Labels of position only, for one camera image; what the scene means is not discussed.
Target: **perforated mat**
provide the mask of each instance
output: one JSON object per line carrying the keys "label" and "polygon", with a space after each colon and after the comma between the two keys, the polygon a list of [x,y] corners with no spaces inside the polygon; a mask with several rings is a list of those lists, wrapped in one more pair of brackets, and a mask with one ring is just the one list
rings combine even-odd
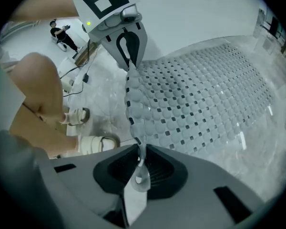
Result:
{"label": "perforated mat", "polygon": [[229,44],[144,61],[127,74],[131,135],[195,156],[233,140],[271,101],[259,72]]}

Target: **foot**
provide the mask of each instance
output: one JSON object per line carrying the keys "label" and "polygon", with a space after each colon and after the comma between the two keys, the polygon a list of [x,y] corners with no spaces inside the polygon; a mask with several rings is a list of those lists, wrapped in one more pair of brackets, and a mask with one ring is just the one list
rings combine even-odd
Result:
{"label": "foot", "polygon": [[120,141],[104,136],[78,136],[78,152],[83,155],[95,154],[118,148]]}
{"label": "foot", "polygon": [[62,124],[81,125],[86,123],[90,117],[90,110],[87,108],[75,109],[68,114],[65,114],[65,120]]}

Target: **thigh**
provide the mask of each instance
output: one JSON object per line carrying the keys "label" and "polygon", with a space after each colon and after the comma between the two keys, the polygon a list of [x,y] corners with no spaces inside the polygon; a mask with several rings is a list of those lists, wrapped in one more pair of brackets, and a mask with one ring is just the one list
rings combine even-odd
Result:
{"label": "thigh", "polygon": [[52,116],[62,112],[62,86],[53,61],[30,53],[18,62],[10,77],[24,93],[24,104],[34,113]]}

